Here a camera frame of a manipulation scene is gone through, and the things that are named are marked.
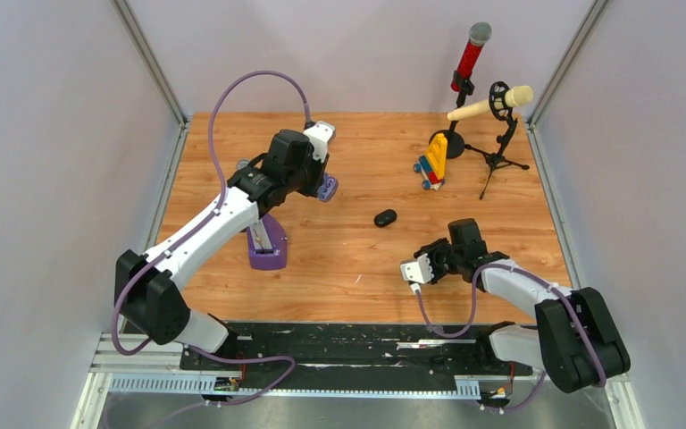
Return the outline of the black earbud charging case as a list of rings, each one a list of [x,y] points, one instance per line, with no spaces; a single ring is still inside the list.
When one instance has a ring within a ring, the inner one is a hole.
[[[397,212],[393,209],[386,209],[373,217],[373,224],[376,227],[384,228],[397,220]]]

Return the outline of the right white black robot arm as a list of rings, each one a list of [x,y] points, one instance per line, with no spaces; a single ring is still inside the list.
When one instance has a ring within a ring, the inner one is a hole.
[[[489,251],[479,224],[472,218],[448,224],[448,236],[420,247],[399,266],[402,278],[426,307],[422,286],[457,275],[472,287],[468,321],[446,332],[423,318],[443,339],[465,335],[474,323],[479,293],[500,297],[535,320],[533,327],[502,322],[487,328],[474,349],[476,365],[496,373],[508,362],[536,368],[566,393],[603,387],[608,379],[626,374],[632,359],[603,295],[596,289],[573,289],[547,281],[501,251]]]

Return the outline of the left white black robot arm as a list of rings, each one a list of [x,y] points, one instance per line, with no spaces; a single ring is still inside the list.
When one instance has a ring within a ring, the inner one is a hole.
[[[200,267],[234,236],[262,220],[297,192],[326,200],[334,179],[326,172],[334,126],[316,122],[301,132],[280,130],[267,152],[237,169],[225,190],[175,234],[116,261],[114,309],[158,345],[179,342],[203,350],[217,369],[231,367],[238,345],[216,317],[188,307],[182,292]]]

